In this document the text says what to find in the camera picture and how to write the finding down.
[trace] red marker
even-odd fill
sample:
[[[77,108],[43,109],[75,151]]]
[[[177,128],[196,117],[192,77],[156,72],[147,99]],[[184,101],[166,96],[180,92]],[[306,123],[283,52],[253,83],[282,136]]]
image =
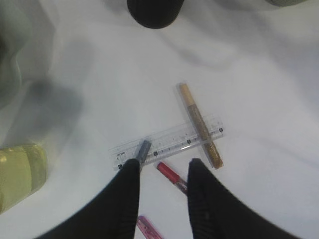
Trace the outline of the red marker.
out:
[[[157,169],[169,179],[176,187],[178,187],[184,194],[187,195],[187,183],[180,178],[180,176],[167,167],[164,163],[159,163]]]

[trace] ruler numbers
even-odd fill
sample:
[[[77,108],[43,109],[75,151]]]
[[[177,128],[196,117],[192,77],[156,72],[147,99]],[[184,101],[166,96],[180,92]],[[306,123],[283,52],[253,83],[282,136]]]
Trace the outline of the ruler numbers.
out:
[[[204,121],[212,139],[223,136],[223,125],[219,118],[208,116],[204,117]],[[143,166],[201,144],[195,128],[192,123],[188,122],[111,149],[114,170],[121,169],[126,160],[136,157],[144,140],[150,141],[152,146]]]

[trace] pen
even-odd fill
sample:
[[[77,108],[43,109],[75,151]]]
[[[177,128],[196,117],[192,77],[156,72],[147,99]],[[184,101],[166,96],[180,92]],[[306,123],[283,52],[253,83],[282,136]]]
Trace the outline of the pen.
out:
[[[197,130],[197,133],[202,141],[207,141],[203,144],[203,148],[206,151],[209,162],[216,169],[223,166],[223,161],[217,151],[217,148],[209,135],[209,131],[207,126],[201,116],[197,105],[189,91],[187,84],[180,84],[179,86],[180,92],[184,98],[185,104],[187,106],[187,110],[189,112],[189,116]]]
[[[166,164],[163,162],[159,163],[157,166],[159,172],[161,172],[169,181],[172,182],[179,190],[181,190],[184,194],[187,195],[187,183],[181,179],[181,177],[171,170]]]

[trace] white surface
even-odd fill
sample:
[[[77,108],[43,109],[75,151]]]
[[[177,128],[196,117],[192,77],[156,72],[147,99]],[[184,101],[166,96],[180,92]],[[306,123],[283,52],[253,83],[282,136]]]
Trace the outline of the white surface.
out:
[[[115,175],[108,149],[185,122],[181,81],[203,115],[225,125],[216,142],[225,166],[213,173],[265,218],[317,238],[319,2],[245,2],[186,0],[174,24],[151,30],[123,0],[20,1],[33,24],[19,59],[28,82],[0,112],[0,136],[41,141],[50,174],[0,215],[0,238],[30,239],[62,222]],[[169,164],[186,177],[192,157],[208,165],[201,149]],[[140,214],[165,238],[191,238],[186,197],[151,165]]]

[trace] marker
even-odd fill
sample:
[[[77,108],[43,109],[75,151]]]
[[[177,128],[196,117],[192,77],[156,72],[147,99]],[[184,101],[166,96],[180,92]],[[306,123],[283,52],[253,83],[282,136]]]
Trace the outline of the marker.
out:
[[[159,163],[157,169],[166,177],[169,181],[172,182],[176,187],[179,188],[185,195],[187,195],[187,183],[181,179],[181,177],[167,167],[163,162]]]
[[[138,217],[137,226],[146,239],[163,239],[152,224],[143,216]]]
[[[143,164],[146,160],[146,157],[148,156],[148,153],[151,148],[151,143],[148,142],[147,140],[144,140],[138,155],[136,156],[136,159],[140,162],[140,164]]]
[[[221,157],[217,151],[217,148],[209,135],[207,126],[203,120],[203,117],[201,116],[199,112],[197,105],[195,104],[195,101],[189,91],[187,84],[180,84],[179,89],[185,101],[185,104],[187,106],[189,116],[191,120],[193,121],[193,124],[197,130],[198,136],[200,137],[202,141],[206,141],[203,144],[203,148],[206,151],[209,162],[216,169],[222,167],[223,161],[221,160]]]

